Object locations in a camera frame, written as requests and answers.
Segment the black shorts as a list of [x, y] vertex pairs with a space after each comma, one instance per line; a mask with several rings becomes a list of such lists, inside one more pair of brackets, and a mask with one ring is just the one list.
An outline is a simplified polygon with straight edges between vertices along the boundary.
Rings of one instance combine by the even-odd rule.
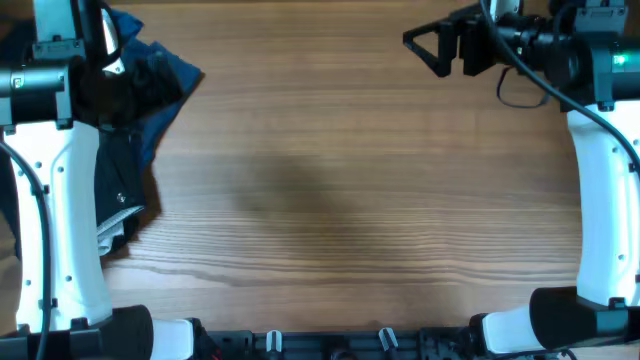
[[98, 130], [94, 176], [97, 249], [105, 256], [131, 239], [138, 227], [137, 214], [146, 207], [142, 169], [134, 159], [130, 137], [116, 129], [127, 107], [124, 73], [85, 72], [74, 105], [79, 118]]

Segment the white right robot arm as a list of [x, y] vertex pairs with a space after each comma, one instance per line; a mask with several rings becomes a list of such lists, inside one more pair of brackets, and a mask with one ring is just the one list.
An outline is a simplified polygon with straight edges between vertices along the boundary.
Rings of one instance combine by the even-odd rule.
[[582, 245], [572, 287], [536, 289], [526, 305], [474, 316], [463, 358], [509, 359], [639, 339], [639, 41], [624, 1], [553, 1], [546, 18], [518, 1], [481, 1], [407, 30], [403, 45], [435, 75], [460, 59], [496, 64], [556, 99], [579, 174]]

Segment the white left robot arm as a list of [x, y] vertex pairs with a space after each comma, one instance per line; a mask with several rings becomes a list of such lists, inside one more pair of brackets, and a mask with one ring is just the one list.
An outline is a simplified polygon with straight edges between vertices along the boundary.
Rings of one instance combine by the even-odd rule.
[[117, 27], [98, 1], [37, 1], [29, 61], [1, 70], [2, 151], [16, 182], [22, 285], [5, 359], [191, 359], [189, 320], [113, 306], [97, 241], [102, 123], [127, 105]]

